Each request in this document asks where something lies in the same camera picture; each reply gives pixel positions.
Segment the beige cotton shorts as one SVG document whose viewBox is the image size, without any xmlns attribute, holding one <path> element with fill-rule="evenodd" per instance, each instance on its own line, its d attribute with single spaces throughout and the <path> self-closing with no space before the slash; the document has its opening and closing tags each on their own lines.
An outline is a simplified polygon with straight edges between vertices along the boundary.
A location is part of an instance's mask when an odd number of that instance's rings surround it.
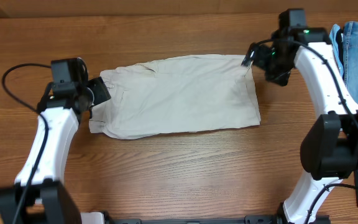
<svg viewBox="0 0 358 224">
<path fill-rule="evenodd" d="M 111 99 L 93 108 L 91 133 L 116 139 L 246 128 L 261 122 L 242 55 L 187 55 L 100 73 Z"/>
</svg>

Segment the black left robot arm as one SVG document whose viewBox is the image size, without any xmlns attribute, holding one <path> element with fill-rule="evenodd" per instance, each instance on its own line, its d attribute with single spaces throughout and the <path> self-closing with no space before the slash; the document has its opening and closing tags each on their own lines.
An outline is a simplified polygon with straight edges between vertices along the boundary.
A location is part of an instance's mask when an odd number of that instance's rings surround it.
<svg viewBox="0 0 358 224">
<path fill-rule="evenodd" d="M 63 185 L 70 144 L 84 112 L 110 100 L 102 78 L 89 79 L 82 58 L 53 60 L 41 100 L 30 110 L 38 126 L 12 187 L 0 188 L 4 223 L 109 223 L 107 212 L 81 213 Z"/>
</svg>

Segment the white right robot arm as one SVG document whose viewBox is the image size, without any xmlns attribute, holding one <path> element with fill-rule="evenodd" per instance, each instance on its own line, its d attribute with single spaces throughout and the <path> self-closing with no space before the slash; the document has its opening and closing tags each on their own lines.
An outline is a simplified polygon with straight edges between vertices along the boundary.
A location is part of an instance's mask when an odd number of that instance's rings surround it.
<svg viewBox="0 0 358 224">
<path fill-rule="evenodd" d="M 300 146 L 303 173 L 274 215 L 248 215 L 246 223 L 329 223 L 318 210 L 329 193 L 358 170 L 358 104 L 336 67 L 326 29 L 309 27 L 302 9 L 279 17 L 271 38 L 250 45 L 243 65 L 255 65 L 268 82 L 285 86 L 291 71 L 303 77 L 316 121 Z"/>
</svg>

